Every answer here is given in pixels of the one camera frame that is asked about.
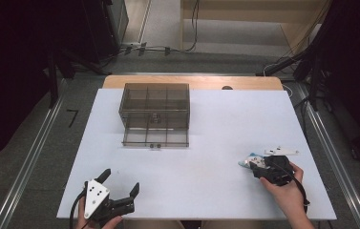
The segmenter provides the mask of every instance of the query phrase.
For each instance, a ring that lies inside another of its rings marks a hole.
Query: white object
[[[250,162],[253,162],[260,168],[265,168],[265,161],[262,156],[256,155],[251,153],[250,156],[247,157],[244,161],[239,161],[239,165],[243,166],[244,168],[250,169]]]
[[[273,150],[265,150],[264,153],[266,155],[272,156],[292,156],[292,155],[299,155],[299,151],[297,150],[290,150],[285,147],[278,146]]]
[[[283,142],[300,149],[291,161],[305,171],[309,218],[336,219],[287,92],[190,91],[189,148],[158,151],[122,146],[122,92],[98,91],[58,218],[69,217],[83,181],[111,168],[103,183],[111,199],[141,185],[126,219],[285,219],[261,182],[237,164],[245,152]]]
[[[105,188],[102,184],[94,179],[88,181],[84,218],[88,219],[108,195],[109,189]]]

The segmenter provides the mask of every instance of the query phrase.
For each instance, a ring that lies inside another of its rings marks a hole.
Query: person's arm
[[[75,229],[95,229],[95,223],[84,218],[85,198],[81,198],[78,203],[78,222]],[[102,229],[114,229],[122,217],[115,217],[109,220]]]
[[[304,171],[292,162],[290,162],[290,165],[292,166],[293,171],[295,171],[295,178],[302,183]],[[275,201],[284,212],[293,229],[314,228],[305,213],[304,198],[295,181],[292,180],[289,184],[284,186],[276,186],[264,177],[261,177],[260,182],[266,190],[274,196]]]

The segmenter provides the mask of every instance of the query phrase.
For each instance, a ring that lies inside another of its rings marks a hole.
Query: transparent plastic box
[[[188,147],[188,84],[127,83],[119,115],[124,146]]]

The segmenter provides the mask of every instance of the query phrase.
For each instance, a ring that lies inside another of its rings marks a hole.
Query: black stand
[[[102,71],[99,67],[93,65],[89,61],[83,59],[77,54],[68,51],[62,47],[58,46],[55,38],[51,36],[51,29],[48,28],[48,24],[46,23],[46,18],[42,18],[37,13],[35,6],[30,2],[26,8],[26,14],[28,18],[34,24],[34,32],[37,33],[39,39],[41,39],[40,43],[43,44],[43,50],[47,55],[48,59],[48,68],[49,68],[49,85],[51,92],[51,104],[50,108],[52,108],[57,101],[58,98],[58,87],[57,87],[57,75],[56,75],[56,67],[60,70],[64,78],[74,78],[75,70],[71,64],[71,60],[81,64],[82,66],[88,68],[96,74],[108,75]]]
[[[58,87],[57,87],[57,75],[56,75],[56,66],[60,70],[61,74],[64,78],[74,78],[75,70],[70,63],[70,60],[81,64],[82,66],[88,68],[97,74],[108,75],[110,73],[106,73],[102,71],[97,66],[92,63],[84,60],[80,56],[66,50],[66,49],[58,49],[52,47],[47,50],[48,53],[48,65],[49,65],[49,80],[50,80],[50,91],[51,91],[51,104],[50,108],[52,108],[57,101],[58,98]]]
[[[316,93],[319,80],[322,77],[322,68],[324,62],[322,49],[325,46],[326,35],[334,25],[334,22],[339,16],[341,9],[343,9],[342,6],[344,6],[344,4],[344,1],[333,1],[331,3],[322,27],[317,32],[312,43],[304,51],[294,55],[293,57],[287,58],[279,64],[268,67],[265,71],[262,73],[256,73],[256,75],[273,75],[276,72],[290,66],[291,64],[300,61],[298,67],[293,73],[293,77],[297,81],[302,81],[307,77],[308,73],[312,71],[309,95],[307,98],[305,98],[305,100],[308,100],[313,109],[317,111]]]

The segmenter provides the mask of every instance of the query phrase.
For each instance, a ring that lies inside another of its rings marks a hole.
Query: cable
[[[107,65],[109,65],[109,64],[111,63],[111,61],[112,61],[115,57],[117,57],[117,56],[119,56],[119,55],[122,55],[123,53],[125,53],[125,51],[122,51],[122,52],[120,52],[120,53],[118,53],[118,54],[116,54],[116,55],[111,56],[111,57],[109,58],[109,60],[106,62],[106,64],[102,65],[102,66],[100,67],[100,69],[105,68]]]
[[[322,17],[325,15],[326,11],[328,11],[329,7],[330,7],[330,3],[329,3],[329,1],[326,1],[325,4],[323,5],[322,9],[320,10],[319,14],[317,14],[317,17],[314,20],[313,24],[310,26],[309,30],[307,30],[307,32],[305,33],[305,36],[295,46],[291,47],[288,52],[285,52],[275,63],[278,63],[278,61],[280,61],[286,55],[290,55],[291,53],[293,53],[293,49],[300,46],[308,37],[310,37],[311,32],[314,30],[316,25],[320,22],[320,19],[322,19]]]
[[[84,226],[81,227],[81,229],[84,229],[88,225],[88,223],[90,223],[89,220],[87,220],[87,222],[84,224]]]
[[[197,12],[197,18],[195,19],[195,27],[194,27],[194,16],[195,11]],[[194,51],[197,48],[197,42],[198,42],[198,16],[200,12],[200,0],[195,1],[194,10],[192,11],[192,29],[194,30],[194,44],[192,44],[191,48],[185,50],[186,52]]]
[[[293,106],[293,109],[296,110],[299,106],[301,106],[307,100],[308,100],[308,97],[302,99],[300,102],[298,102],[296,105]]]
[[[81,198],[78,196],[73,203],[72,211],[70,212],[70,229],[73,229],[74,210],[80,199]]]
[[[290,96],[289,97],[292,97],[293,96],[293,91],[285,84],[283,84],[282,86],[286,87],[288,90],[290,90]]]
[[[328,226],[329,226],[331,229],[334,229],[334,227],[332,226],[332,224],[331,224],[331,221],[330,221],[330,220],[328,220]]]
[[[277,63],[275,63],[275,64],[270,64],[270,65],[266,65],[266,66],[264,67],[264,69],[263,69],[264,77],[266,77],[266,75],[265,75],[265,70],[266,70],[266,68],[268,68],[269,66],[274,66],[274,65],[278,65],[278,64],[277,64]]]
[[[301,117],[302,117],[302,130],[304,132],[304,136],[307,141],[307,146],[308,146],[308,148],[310,148],[310,144],[309,144],[308,138],[307,138],[307,125],[306,125],[307,103],[308,103],[308,99],[304,102],[304,104],[301,107]]]

